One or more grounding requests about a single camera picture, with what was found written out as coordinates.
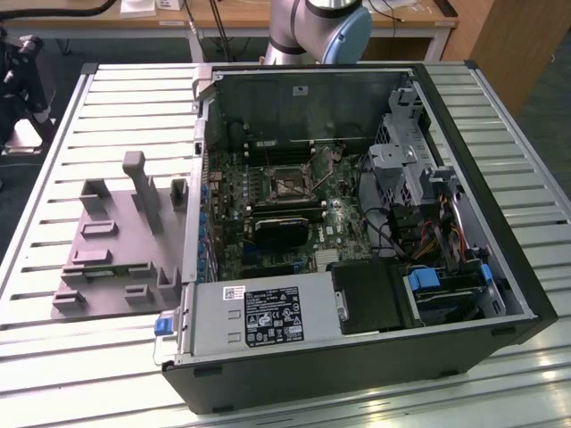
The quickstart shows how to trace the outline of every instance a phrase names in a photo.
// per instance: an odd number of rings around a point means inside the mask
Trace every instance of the gray plastic stand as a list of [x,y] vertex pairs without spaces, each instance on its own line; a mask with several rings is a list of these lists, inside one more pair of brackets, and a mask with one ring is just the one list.
[[157,190],[144,172],[142,152],[127,152],[123,170],[136,191],[109,192],[88,180],[79,199],[85,210],[52,318],[100,318],[174,309],[180,304],[188,187],[173,180]]

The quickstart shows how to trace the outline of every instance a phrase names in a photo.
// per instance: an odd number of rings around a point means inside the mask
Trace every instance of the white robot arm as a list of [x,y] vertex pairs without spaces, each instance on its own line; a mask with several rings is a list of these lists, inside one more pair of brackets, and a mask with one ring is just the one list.
[[371,27],[362,0],[274,0],[264,63],[300,64],[305,53],[323,64],[355,63]]

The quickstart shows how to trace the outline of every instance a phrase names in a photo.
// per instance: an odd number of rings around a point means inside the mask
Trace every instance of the blue release latch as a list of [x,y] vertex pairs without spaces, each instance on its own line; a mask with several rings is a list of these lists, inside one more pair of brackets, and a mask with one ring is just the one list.
[[487,264],[483,263],[482,266],[480,266],[480,272],[482,272],[482,276],[484,277],[486,284],[489,284],[491,281],[493,281],[492,271]]
[[409,275],[409,283],[413,292],[419,289],[440,287],[440,279],[438,279],[436,269],[431,267],[416,269]]
[[167,336],[172,334],[172,317],[159,318],[154,322],[154,335]]

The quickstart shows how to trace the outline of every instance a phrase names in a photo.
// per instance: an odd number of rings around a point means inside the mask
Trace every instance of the aluminum slotted table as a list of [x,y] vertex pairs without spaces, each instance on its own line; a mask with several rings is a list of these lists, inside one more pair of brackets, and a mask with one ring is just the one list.
[[0,267],[0,424],[563,424],[571,417],[569,201],[478,70],[459,62],[426,66],[559,313],[555,325],[440,381],[193,415],[153,362],[156,315],[65,324],[50,318],[83,180],[104,177],[111,190],[129,189],[121,169],[126,150],[145,151],[157,187],[200,173],[190,168],[193,64],[86,67]]

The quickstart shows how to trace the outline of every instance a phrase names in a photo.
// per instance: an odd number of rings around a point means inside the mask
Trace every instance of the power supply label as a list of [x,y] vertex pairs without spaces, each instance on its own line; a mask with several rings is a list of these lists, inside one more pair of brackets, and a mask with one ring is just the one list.
[[244,294],[246,344],[250,348],[303,340],[302,307],[297,287]]

